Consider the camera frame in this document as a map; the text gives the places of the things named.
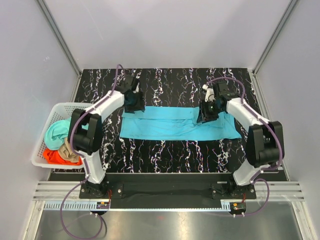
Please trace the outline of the bright blue t shirt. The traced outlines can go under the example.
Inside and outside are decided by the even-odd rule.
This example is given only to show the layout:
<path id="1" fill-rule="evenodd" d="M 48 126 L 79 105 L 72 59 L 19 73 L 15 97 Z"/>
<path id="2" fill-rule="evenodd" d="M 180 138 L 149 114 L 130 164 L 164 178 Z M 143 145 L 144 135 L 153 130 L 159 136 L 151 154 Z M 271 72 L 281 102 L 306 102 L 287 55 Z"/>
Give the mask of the bright blue t shirt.
<path id="1" fill-rule="evenodd" d="M 235 119 L 221 112 L 218 119 L 197 123 L 198 107 L 146 106 L 122 114 L 121 138 L 150 141 L 218 141 L 241 139 Z"/>

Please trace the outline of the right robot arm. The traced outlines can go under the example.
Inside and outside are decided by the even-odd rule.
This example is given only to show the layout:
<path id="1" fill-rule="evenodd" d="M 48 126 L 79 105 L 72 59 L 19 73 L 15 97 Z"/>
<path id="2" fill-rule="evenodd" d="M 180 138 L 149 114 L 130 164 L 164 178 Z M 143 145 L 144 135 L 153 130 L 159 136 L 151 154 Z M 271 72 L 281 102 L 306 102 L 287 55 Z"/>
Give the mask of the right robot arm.
<path id="1" fill-rule="evenodd" d="M 221 113 L 230 114 L 247 132 L 245 160 L 235 170 L 222 192 L 237 197 L 249 190 L 258 175 L 282 165 L 285 156 L 283 126 L 271 121 L 250 107 L 245 94 L 229 90 L 226 77 L 214 78 L 202 86 L 205 97 L 199 101 L 196 122 L 218 120 Z"/>

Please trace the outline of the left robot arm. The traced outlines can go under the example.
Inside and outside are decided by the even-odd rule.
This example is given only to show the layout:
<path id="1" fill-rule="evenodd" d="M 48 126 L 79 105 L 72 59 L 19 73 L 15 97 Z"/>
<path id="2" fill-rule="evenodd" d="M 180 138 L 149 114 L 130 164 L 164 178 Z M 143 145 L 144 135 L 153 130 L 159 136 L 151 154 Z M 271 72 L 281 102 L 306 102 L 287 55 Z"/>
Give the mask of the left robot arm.
<path id="1" fill-rule="evenodd" d="M 106 173 L 102 167 L 100 147 L 104 138 L 103 122 L 119 108 L 126 113 L 145 110 L 140 81 L 126 75 L 124 82 L 114 85 L 98 102 L 85 109 L 76 108 L 71 115 L 68 142 L 71 150 L 80 156 L 85 171 L 84 189 L 92 194 L 107 192 Z"/>

